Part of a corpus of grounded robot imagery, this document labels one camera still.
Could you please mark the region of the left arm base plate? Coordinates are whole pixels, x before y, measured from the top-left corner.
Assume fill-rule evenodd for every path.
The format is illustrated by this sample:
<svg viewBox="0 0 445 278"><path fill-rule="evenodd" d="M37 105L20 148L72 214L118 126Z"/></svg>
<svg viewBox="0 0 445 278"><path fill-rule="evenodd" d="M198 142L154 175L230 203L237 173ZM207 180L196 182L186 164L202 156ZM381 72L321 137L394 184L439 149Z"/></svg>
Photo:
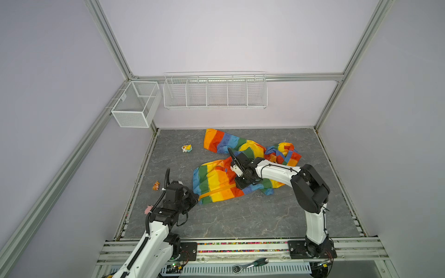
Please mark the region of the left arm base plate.
<svg viewBox="0 0 445 278"><path fill-rule="evenodd" d="M198 255L197 242L181 242L173 245L170 261L195 261Z"/></svg>

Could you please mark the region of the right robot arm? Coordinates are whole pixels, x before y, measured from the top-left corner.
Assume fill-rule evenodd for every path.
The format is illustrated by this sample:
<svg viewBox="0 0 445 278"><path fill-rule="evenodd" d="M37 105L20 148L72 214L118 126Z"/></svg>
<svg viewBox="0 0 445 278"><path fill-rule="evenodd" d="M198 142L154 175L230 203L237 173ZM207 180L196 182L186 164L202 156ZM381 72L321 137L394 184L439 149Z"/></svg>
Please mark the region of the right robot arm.
<svg viewBox="0 0 445 278"><path fill-rule="evenodd" d="M307 230L303 240L288 241L292 259L337 257L326 228L326 205L330 188L313 166L284 166L264 158L250 159L242 152L234 153L232 148L228 152L232 158L231 170L236 174L235 182L239 189L262 183L266 179L293 189L299 206L305 211Z"/></svg>

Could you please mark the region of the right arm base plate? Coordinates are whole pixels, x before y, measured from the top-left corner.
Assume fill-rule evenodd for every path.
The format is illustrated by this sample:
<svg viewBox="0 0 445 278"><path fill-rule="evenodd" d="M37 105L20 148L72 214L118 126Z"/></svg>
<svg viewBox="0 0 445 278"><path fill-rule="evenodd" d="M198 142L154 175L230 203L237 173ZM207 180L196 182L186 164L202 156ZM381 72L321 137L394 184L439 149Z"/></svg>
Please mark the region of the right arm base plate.
<svg viewBox="0 0 445 278"><path fill-rule="evenodd" d="M333 242L326 238L321 244L306 240L287 242L291 259L336 259L337 253Z"/></svg>

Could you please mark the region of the rainbow striped jacket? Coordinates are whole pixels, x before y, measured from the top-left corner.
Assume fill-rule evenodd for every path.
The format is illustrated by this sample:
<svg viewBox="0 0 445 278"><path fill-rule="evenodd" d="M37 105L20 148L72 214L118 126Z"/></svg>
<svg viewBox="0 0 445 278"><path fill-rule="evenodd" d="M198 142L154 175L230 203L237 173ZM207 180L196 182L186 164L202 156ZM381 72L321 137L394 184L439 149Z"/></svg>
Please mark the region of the rainbow striped jacket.
<svg viewBox="0 0 445 278"><path fill-rule="evenodd" d="M301 159L289 142L264 147L255 141L216 129L206 130L203 147L217 154L227 154L228 158L204 163L194 170L193 192L199 196L198 202L202 205L238 198L254 191L272 195L275 189L285 184L254 174L241 178L242 182L247 182L246 185L236 185L236 179L241 177L246 165L257 158L291 167Z"/></svg>

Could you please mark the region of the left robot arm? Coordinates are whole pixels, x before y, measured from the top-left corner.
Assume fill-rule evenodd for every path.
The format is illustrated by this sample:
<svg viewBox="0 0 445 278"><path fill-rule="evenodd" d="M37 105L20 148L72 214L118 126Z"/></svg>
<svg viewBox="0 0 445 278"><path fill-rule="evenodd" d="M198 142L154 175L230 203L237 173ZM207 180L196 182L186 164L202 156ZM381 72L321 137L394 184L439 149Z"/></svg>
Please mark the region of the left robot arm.
<svg viewBox="0 0 445 278"><path fill-rule="evenodd" d="M162 194L147 213L145 233L135 249L112 278L160 278L162 268L172 258L181 256L181 240L172 232L182 226L181 215L188 219L189 211L198 203L198 195L179 181L170 181L166 170Z"/></svg>

